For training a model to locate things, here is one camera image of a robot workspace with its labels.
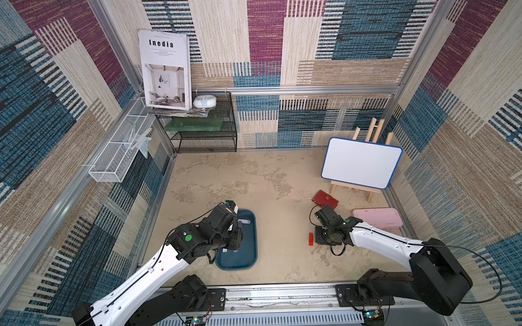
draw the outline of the white round device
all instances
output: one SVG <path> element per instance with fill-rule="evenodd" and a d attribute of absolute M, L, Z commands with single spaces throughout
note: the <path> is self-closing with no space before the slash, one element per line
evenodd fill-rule
<path fill-rule="evenodd" d="M 197 108 L 211 108 L 215 107 L 217 103 L 214 95 L 198 95 L 194 99 L 194 106 Z"/>

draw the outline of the navy plastic tray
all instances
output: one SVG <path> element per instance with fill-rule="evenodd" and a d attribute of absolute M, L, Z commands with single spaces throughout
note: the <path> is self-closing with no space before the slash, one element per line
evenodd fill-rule
<path fill-rule="evenodd" d="M 243 223 L 243 241 L 238 250 L 223 252 L 223 249 L 219 249 L 216 265 L 224 271 L 248 269 L 257 260 L 256 216 L 248 209 L 240 209 L 238 219 L 248 220 L 250 224 Z"/>

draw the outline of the magazine cover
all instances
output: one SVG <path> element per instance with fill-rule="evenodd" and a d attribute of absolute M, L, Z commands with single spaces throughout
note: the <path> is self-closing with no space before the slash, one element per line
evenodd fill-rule
<path fill-rule="evenodd" d="M 140 29 L 141 71 L 147 106 L 192 107 L 188 36 Z"/>

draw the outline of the black cable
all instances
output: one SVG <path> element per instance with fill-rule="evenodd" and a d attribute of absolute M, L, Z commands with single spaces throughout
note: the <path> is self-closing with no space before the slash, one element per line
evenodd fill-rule
<path fill-rule="evenodd" d="M 388 319 L 390 318 L 390 306 L 392 305 L 392 301 L 389 300 L 388 301 L 388 312 L 384 315 L 384 322 L 382 324 L 382 326 L 384 326 L 386 324 L 386 322 L 388 321 Z"/>
<path fill-rule="evenodd" d="M 353 310 L 355 311 L 359 311 L 359 312 L 365 312 L 366 309 L 364 308 L 364 304 L 362 304 L 362 309 L 359 309 L 359 308 L 356 308 L 354 305 L 353 305 L 353 302 L 351 302 L 348 298 L 346 298 L 346 301 L 350 304 L 350 306 L 352 306 Z"/>
<path fill-rule="evenodd" d="M 126 288 L 125 290 L 123 290 L 123 291 L 122 291 L 122 292 L 121 292 L 117 297 L 115 297 L 115 299 L 112 300 L 112 302 L 109 303 L 109 304 L 107 305 L 107 307 L 110 306 L 110 305 L 112 305 L 113 303 L 115 303 L 116 300 L 118 300 L 118 299 L 119 299 L 119 298 L 120 298 L 120 297 L 121 297 L 125 292 L 127 292 L 128 289 L 130 289 L 134 284 L 136 284 L 139 280 L 141 280 L 141 279 L 143 278 L 143 276 L 147 275 L 148 273 L 149 273 L 149 271 L 146 271 L 146 272 L 143 273 L 140 277 L 138 277 L 138 279 L 135 280 L 131 285 L 129 285 L 128 288 Z"/>
<path fill-rule="evenodd" d="M 334 256 L 342 256 L 342 254 L 345 253 L 345 250 L 346 250 L 346 244 L 345 243 L 342 243 L 342 244 L 344 245 L 344 247 L 342 248 L 341 253 L 339 253 L 339 254 L 334 253 L 333 245 L 330 245 L 331 254 Z"/>
<path fill-rule="evenodd" d="M 192 221 L 188 221 L 187 223 L 191 223 L 191 222 L 194 222 L 196 221 L 197 219 L 199 218 L 202 218 L 203 216 L 205 216 L 207 213 L 211 212 L 214 208 L 216 208 L 217 206 L 221 205 L 221 204 L 224 204 L 224 202 L 221 202 L 219 204 L 217 204 L 216 206 L 212 207 L 211 209 L 209 209 L 206 213 L 204 213 L 203 215 L 200 215 L 198 217 L 196 217 L 195 219 L 193 219 Z"/>
<path fill-rule="evenodd" d="M 200 215 L 198 217 L 196 217 L 195 219 L 193 219 L 192 221 L 188 221 L 187 223 L 190 223 L 190 222 L 194 222 L 196 221 L 197 219 L 200 219 L 202 218 L 203 216 L 205 216 L 206 214 L 208 214 L 209 212 L 211 212 L 214 208 L 216 208 L 217 206 L 223 204 L 223 202 L 217 204 L 216 206 L 212 207 L 210 210 L 206 211 L 205 213 L 203 213 L 203 215 Z M 163 253 L 163 248 L 165 247 L 165 244 L 167 243 L 167 239 L 170 237 L 172 231 L 176 230 L 176 228 L 173 228 L 172 230 L 170 230 L 168 233 L 167 233 L 167 236 L 165 237 L 165 241 L 163 242 L 163 246 L 161 247 L 160 249 L 160 253 L 158 255 L 158 258 L 156 259 L 156 261 L 154 262 L 154 264 L 152 264 L 152 266 L 150 268 L 154 268 L 154 266 L 156 266 L 156 263 L 160 260 L 160 257 L 161 257 L 161 254 Z"/>
<path fill-rule="evenodd" d="M 314 223 L 312 222 L 312 211 L 313 211 L 314 208 L 316 208 L 317 206 L 324 207 L 324 205 L 320 205 L 320 204 L 317 204 L 317 205 L 313 206 L 312 209 L 310 209 L 310 214 L 308 215 L 308 220 L 310 221 L 310 223 L 311 223 L 312 225 L 315 225 L 315 226 L 318 226 L 318 227 L 322 227 L 322 228 L 326 228 L 326 227 L 324 227 L 324 226 L 322 226 L 322 225 L 317 225 L 317 224 L 314 224 Z"/>
<path fill-rule="evenodd" d="M 188 324 L 183 320 L 183 318 L 181 318 L 179 313 L 176 312 L 176 315 L 181 319 L 182 323 L 184 323 L 186 326 L 188 326 Z"/>
<path fill-rule="evenodd" d="M 216 260 L 216 257 L 218 256 L 218 250 L 219 249 L 214 249 L 214 258 L 211 258 L 210 257 L 210 253 L 207 252 L 207 258 L 208 258 L 208 263 L 209 264 L 212 265 L 214 263 L 214 261 Z"/>
<path fill-rule="evenodd" d="M 470 253 L 480 257 L 483 261 L 485 261 L 486 263 L 488 263 L 488 265 L 491 267 L 491 269 L 493 269 L 493 271 L 495 272 L 495 275 L 497 277 L 497 279 L 499 280 L 499 291 L 491 298 L 489 299 L 486 299 L 486 300 L 482 300 L 482 301 L 472 301 L 472 302 L 460 302 L 461 304 L 466 304 L 466 305 L 475 305 L 475 304 L 483 304 L 483 303 L 486 303 L 486 302 L 490 302 L 490 301 L 493 301 L 495 300 L 499 295 L 500 293 L 502 293 L 502 279 L 500 278 L 500 275 L 499 273 L 496 271 L 496 268 L 490 263 L 488 262 L 484 257 L 482 257 L 481 255 L 479 255 L 478 253 L 474 252 L 473 250 L 471 249 L 468 249 L 468 248 L 465 248 L 465 247 L 460 247 L 460 246 L 450 246 L 450 245 L 425 245 L 425 244 L 413 244 L 413 243 L 409 243 L 409 242 L 406 242 L 406 241 L 402 241 L 402 240 L 399 240 L 399 239 L 396 239 L 396 238 L 393 238 L 393 237 L 390 237 L 389 235 L 386 235 L 386 234 L 382 234 L 376 230 L 372 230 L 370 228 L 367 228 L 367 227 L 364 227 L 364 226 L 354 226 L 354 227 L 357 227 L 357 228 L 362 228 L 362 229 L 365 229 L 365 230 L 368 230 L 368 231 L 371 231 L 371 232 L 375 232 L 377 234 L 380 234 L 382 236 L 385 236 L 387 238 L 390 238 L 390 239 L 393 239 L 395 241 L 399 241 L 403 244 L 407 244 L 409 246 L 422 246 L 422 247 L 446 247 L 446 248 L 458 248 L 458 249 L 464 249 L 464 250 L 467 250 L 469 251 Z"/>
<path fill-rule="evenodd" d="M 86 322 L 88 322 L 88 321 L 91 320 L 92 318 L 96 317 L 96 316 L 99 315 L 100 313 L 101 313 L 101 311 L 98 311 L 94 316 L 91 316 L 89 319 L 84 320 L 84 321 L 81 322 L 78 326 L 82 326 L 83 324 L 85 324 Z"/>
<path fill-rule="evenodd" d="M 317 204 L 317 205 L 313 206 L 312 209 L 310 209 L 310 214 L 308 214 L 308 220 L 309 220 L 310 223 L 311 223 L 312 225 L 314 225 L 314 226 L 318 226 L 318 227 L 321 227 L 321 228 L 327 228 L 327 227 L 325 227 L 325 226 L 317 225 L 317 224 L 314 224 L 314 223 L 312 222 L 312 212 L 313 212 L 314 208 L 316 208 L 317 206 L 324 207 L 324 205 L 321 205 L 321 204 Z M 345 253 L 345 250 L 346 250 L 346 244 L 343 243 L 343 245 L 344 245 L 344 247 L 342 248 L 342 251 L 341 251 L 341 253 L 339 253 L 339 254 L 336 254 L 336 253 L 334 252 L 333 245 L 330 245 L 330 251 L 331 251 L 331 254 L 334 255 L 334 256 L 341 256 L 343 253 Z"/>

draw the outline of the concrete-textured floor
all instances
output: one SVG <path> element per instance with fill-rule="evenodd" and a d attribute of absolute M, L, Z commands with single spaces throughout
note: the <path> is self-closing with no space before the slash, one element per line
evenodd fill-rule
<path fill-rule="evenodd" d="M 314 205 L 311 198 L 320 189 L 330 191 L 330 181 L 321 178 L 325 152 L 306 149 L 178 155 L 145 261 L 160 248 L 170 229 L 220 201 L 234 200 L 240 209 L 256 215 L 258 258 L 254 266 L 222 271 L 202 257 L 165 286 L 174 286 L 190 274 L 197 274 L 207 285 L 221 285 L 356 280 L 369 268 L 404 271 L 399 264 L 367 249 L 348 246 L 344 255 L 336 257 L 328 246 L 308 245 L 309 232 L 314 230 L 308 221 Z M 355 208 L 388 206 L 382 194 L 376 194 L 371 203 L 366 202 L 366 194 L 337 187 L 336 212 L 347 218 Z"/>

